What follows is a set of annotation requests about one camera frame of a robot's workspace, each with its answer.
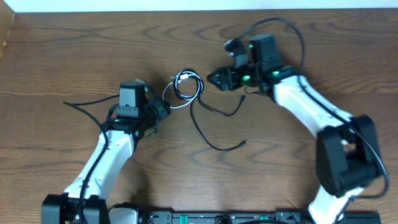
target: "wood grain surface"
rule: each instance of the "wood grain surface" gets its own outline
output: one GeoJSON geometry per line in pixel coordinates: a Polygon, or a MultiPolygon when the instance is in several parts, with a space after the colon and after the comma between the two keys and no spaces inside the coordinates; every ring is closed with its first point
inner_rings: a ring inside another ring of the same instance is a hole
{"type": "MultiPolygon", "coordinates": [[[[302,30],[314,88],[376,122],[391,189],[349,209],[378,211],[383,223],[398,223],[398,9],[17,15],[0,65],[0,223],[38,223],[45,196],[62,193],[93,152],[98,128],[62,101],[117,94],[121,81],[135,79],[161,93],[187,67],[207,76],[232,63],[226,40],[270,16],[288,17],[302,30]]],[[[298,63],[300,48],[286,26],[269,24],[258,32],[276,33],[286,61],[298,63]]],[[[225,111],[242,93],[205,85],[203,101],[225,111]]],[[[172,91],[167,98],[181,103],[172,91]]],[[[115,101],[86,108],[103,120],[115,101]]],[[[249,96],[233,117],[198,104],[195,115],[214,145],[249,142],[215,151],[197,133],[189,108],[173,110],[124,165],[111,204],[253,211],[304,208],[313,200],[319,186],[315,140],[288,111],[249,96]]],[[[382,187],[378,180],[366,193],[382,187]]]]}
{"type": "Polygon", "coordinates": [[[0,60],[2,58],[2,52],[6,46],[8,33],[14,20],[14,12],[8,7],[8,5],[0,0],[0,60]]]}

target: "black bracket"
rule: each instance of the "black bracket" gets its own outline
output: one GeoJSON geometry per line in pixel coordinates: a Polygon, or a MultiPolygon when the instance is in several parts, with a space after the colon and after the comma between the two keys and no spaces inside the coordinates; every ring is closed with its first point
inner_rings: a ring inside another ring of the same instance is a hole
{"type": "MultiPolygon", "coordinates": [[[[97,196],[91,196],[83,201],[83,214],[90,224],[110,224],[106,202],[97,196]]],[[[69,198],[67,194],[47,195],[42,204],[41,223],[78,222],[76,215],[78,199],[69,198]]]]}
{"type": "MultiPolygon", "coordinates": [[[[369,116],[351,119],[353,125],[369,141],[380,157],[376,128],[369,116]]],[[[317,136],[317,177],[325,190],[336,197],[356,187],[367,187],[381,176],[381,169],[368,147],[349,127],[327,127],[317,136]],[[342,141],[355,144],[345,152],[342,141]]]]}
{"type": "Polygon", "coordinates": [[[240,40],[229,40],[224,44],[224,47],[229,56],[234,58],[234,68],[239,68],[249,62],[248,54],[240,40]]]}

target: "green led light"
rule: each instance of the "green led light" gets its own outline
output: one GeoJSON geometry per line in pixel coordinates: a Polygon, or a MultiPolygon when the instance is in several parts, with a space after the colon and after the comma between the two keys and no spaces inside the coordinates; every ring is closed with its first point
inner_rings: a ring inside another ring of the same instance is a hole
{"type": "Polygon", "coordinates": [[[243,81],[249,81],[250,80],[250,75],[245,75],[242,77],[243,81]]]}
{"type": "Polygon", "coordinates": [[[268,216],[266,215],[260,216],[260,220],[268,220],[268,216]]]}

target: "green connector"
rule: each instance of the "green connector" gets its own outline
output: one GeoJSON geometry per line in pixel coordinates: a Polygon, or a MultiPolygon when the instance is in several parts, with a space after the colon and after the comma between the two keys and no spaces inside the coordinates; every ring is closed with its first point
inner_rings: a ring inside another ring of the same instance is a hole
{"type": "Polygon", "coordinates": [[[180,216],[180,224],[188,224],[188,215],[180,216]]]}
{"type": "Polygon", "coordinates": [[[242,77],[243,81],[249,81],[250,80],[250,75],[245,75],[242,77]]]}
{"type": "Polygon", "coordinates": [[[277,77],[277,76],[279,75],[279,71],[274,71],[274,72],[272,72],[272,75],[273,75],[274,77],[277,77]]]}
{"type": "Polygon", "coordinates": [[[260,220],[268,220],[268,219],[269,218],[266,215],[260,216],[260,220]]]}

